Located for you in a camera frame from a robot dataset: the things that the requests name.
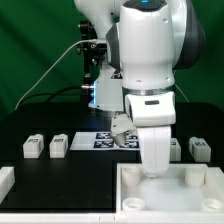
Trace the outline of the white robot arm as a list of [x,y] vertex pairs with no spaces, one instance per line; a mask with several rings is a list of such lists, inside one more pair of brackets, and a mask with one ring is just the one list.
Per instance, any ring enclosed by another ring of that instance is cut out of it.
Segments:
[[122,145],[138,135],[145,172],[167,171],[176,122],[174,71],[201,56],[205,36],[192,0],[74,0],[105,46],[89,107],[113,113],[111,135]]

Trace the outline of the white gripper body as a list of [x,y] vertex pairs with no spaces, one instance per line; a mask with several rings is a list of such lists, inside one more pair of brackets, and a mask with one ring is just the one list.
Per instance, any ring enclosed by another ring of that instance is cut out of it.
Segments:
[[176,122],[175,95],[125,96],[125,109],[136,127],[144,171],[164,174],[170,163],[171,125]]

